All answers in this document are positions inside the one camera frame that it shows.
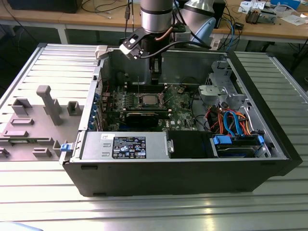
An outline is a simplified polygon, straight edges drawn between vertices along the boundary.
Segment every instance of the table leg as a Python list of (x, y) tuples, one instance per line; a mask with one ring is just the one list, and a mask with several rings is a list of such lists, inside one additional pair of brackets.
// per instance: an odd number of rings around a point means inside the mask
[(68, 33), (65, 28), (57, 28), (60, 41), (62, 44), (69, 44), (69, 38), (68, 38)]

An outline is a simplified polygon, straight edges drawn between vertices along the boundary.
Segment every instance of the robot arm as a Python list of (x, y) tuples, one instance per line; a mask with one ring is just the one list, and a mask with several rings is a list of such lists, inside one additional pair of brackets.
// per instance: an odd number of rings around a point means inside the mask
[[(216, 22), (213, 18), (213, 2), (190, 0), (179, 12), (175, 0), (141, 0), (141, 28), (124, 40), (120, 50), (128, 58), (149, 58), (152, 84), (157, 84), (161, 75), (162, 52), (176, 44), (210, 48), (204, 41), (209, 38)], [(175, 24), (171, 23), (172, 14), (177, 19)], [(170, 37), (172, 33), (187, 30), (192, 36), (188, 34), (184, 40), (182, 36)]]

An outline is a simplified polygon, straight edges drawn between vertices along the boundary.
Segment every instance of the blue clip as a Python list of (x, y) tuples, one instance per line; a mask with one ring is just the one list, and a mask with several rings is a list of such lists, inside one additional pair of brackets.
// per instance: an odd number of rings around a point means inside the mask
[(73, 149), (73, 143), (64, 143), (60, 147), (61, 152), (71, 152)]
[(88, 123), (88, 129), (93, 130), (94, 129), (94, 125), (92, 123)]
[(258, 136), (258, 139), (259, 139), (259, 141), (260, 141), (260, 143), (263, 145), (264, 144), (264, 138), (262, 137), (262, 136)]
[(213, 138), (214, 144), (232, 144), (230, 136), (215, 136)]
[(213, 138), (213, 141), (214, 141), (214, 144), (216, 145), (216, 144), (219, 144), (219, 140), (217, 139), (217, 136), (215, 136), (214, 138)]
[(100, 95), (97, 93), (94, 93), (94, 100), (99, 100), (100, 99)]

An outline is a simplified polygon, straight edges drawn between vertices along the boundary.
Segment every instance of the gray plastic part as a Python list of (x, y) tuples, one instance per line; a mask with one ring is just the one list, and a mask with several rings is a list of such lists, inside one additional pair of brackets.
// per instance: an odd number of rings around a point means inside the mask
[(1, 140), (0, 145), (1, 146), (13, 146), (13, 144), (9, 140)]
[(53, 143), (54, 143), (54, 141), (53, 141), (52, 137), (38, 139), (39, 145), (53, 145)]
[(52, 154), (48, 148), (34, 148), (32, 154), (35, 157), (51, 157)]
[(58, 126), (62, 124), (62, 120), (59, 116), (58, 109), (54, 105), (54, 101), (50, 96), (50, 91), (51, 91), (50, 86), (40, 85), (37, 89), (37, 95), (41, 97), (42, 100), (44, 101), (44, 104), (46, 106), (47, 111), (49, 112), (53, 124), (55, 126)]
[[(58, 110), (58, 113), (61, 114), (62, 112), (62, 109), (61, 109), (61, 106), (59, 105), (59, 102), (57, 99), (52, 99), (53, 100), (53, 105), (56, 107), (56, 109)], [(49, 112), (48, 110), (46, 109), (46, 107), (43, 107), (46, 114), (49, 115)]]
[(6, 131), (4, 137), (28, 137), (27, 131)]
[[(27, 130), (29, 133), (28, 137), (25, 138), (3, 138), (0, 140), (0, 147), (4, 147), (9, 153), (8, 158), (1, 158), (1, 161), (56, 161), (59, 159), (56, 151), (53, 150), (54, 142), (50, 145), (41, 145), (37, 140), (46, 141), (46, 138), (52, 137), (55, 141), (57, 140), (59, 144), (72, 143), (76, 141), (78, 134), (78, 124), (80, 124), (80, 116), (69, 116), (66, 106), (61, 105), (61, 119), (63, 123), (61, 126), (55, 126), (50, 119), (49, 115), (46, 115), (44, 105), (32, 105), (32, 108), (26, 108), (28, 116), (23, 119), (33, 119), (34, 124), (29, 126), (24, 125), (12, 125), (7, 123), (3, 131), (21, 131)], [(12, 115), (11, 121), (13, 119), (21, 119), (15, 113)], [(48, 147), (51, 152), (51, 157), (41, 157), (36, 158), (32, 152), (34, 148)]]
[(10, 153), (5, 148), (0, 147), (0, 157), (8, 157), (9, 154)]
[(67, 104), (67, 111), (70, 116), (81, 116), (82, 111), (77, 101), (70, 101)]
[(16, 99), (12, 104), (12, 109), (18, 116), (27, 116), (26, 108), (32, 107), (27, 99)]
[(54, 144), (53, 144), (53, 147), (52, 149), (54, 150), (54, 152), (56, 153), (57, 156), (60, 156), (61, 155), (61, 145), (59, 144), (58, 141), (55, 141)]
[(31, 118), (24, 118), (24, 119), (12, 119), (11, 120), (11, 124), (14, 126), (14, 125), (33, 125), (34, 124), (34, 120), (31, 119)]

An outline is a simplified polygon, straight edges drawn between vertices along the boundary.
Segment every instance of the white cable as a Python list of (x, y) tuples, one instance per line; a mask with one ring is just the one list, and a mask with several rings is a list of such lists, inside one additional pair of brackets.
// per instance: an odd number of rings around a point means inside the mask
[(277, 5), (273, 5), (273, 6), (275, 6), (275, 8), (276, 8), (276, 7), (279, 7), (279, 6), (284, 6), (284, 7), (287, 7), (287, 8), (289, 8), (289, 9), (293, 10), (293, 11), (296, 12), (298, 15), (301, 15), (300, 12), (298, 12), (297, 10), (295, 10), (294, 8), (292, 8), (291, 6), (284, 5), (284, 4), (280, 4), (280, 2), (279, 2)]
[(18, 49), (18, 53), (20, 53), (20, 50), (19, 50), (19, 41), (21, 39), (21, 35), (23, 34), (23, 32), (25, 31), (25, 29), (23, 29), (23, 31), (20, 33), (19, 35), (19, 39), (18, 39), (18, 42), (17, 42), (17, 49)]

